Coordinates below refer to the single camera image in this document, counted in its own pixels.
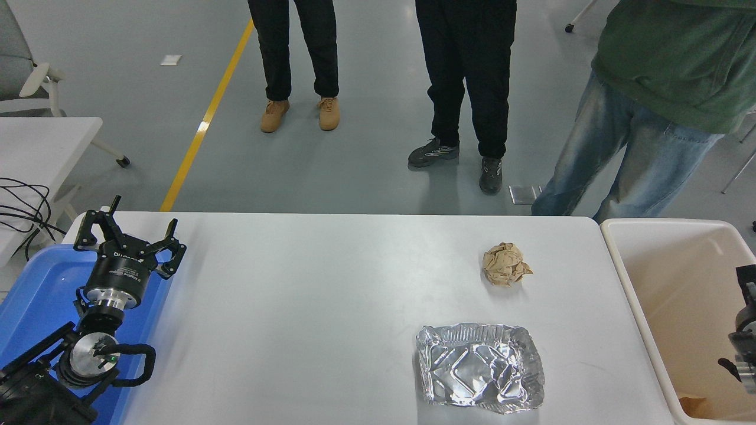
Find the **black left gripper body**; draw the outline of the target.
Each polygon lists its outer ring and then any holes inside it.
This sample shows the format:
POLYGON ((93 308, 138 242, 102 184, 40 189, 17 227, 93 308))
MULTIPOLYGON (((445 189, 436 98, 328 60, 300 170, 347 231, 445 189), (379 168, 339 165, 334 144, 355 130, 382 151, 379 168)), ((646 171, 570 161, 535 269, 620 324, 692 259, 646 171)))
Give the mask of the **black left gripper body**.
POLYGON ((155 254, 146 254, 148 246, 99 244, 97 261, 83 290, 86 299, 97 302, 110 296, 124 302, 142 301, 149 275, 157 266, 155 254))

